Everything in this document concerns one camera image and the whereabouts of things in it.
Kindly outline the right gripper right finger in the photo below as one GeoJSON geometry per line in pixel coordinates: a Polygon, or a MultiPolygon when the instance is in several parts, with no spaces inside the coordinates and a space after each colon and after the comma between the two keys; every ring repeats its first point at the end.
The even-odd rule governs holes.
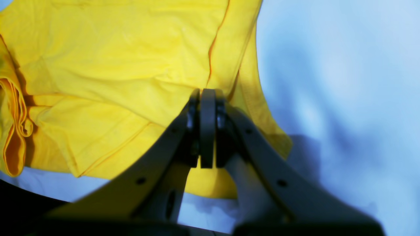
{"type": "Polygon", "coordinates": [[[234,236],[383,236],[376,220],[305,180],[219,89],[200,97],[201,167],[224,168],[237,189],[234,236]]]}

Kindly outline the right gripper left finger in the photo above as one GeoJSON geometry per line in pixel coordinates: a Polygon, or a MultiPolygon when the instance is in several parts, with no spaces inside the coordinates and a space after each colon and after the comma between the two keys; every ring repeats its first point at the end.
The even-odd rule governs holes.
{"type": "Polygon", "coordinates": [[[48,214],[56,224],[176,222],[186,179],[198,164],[200,91],[194,90],[180,115],[132,166],[76,203],[48,214]]]}

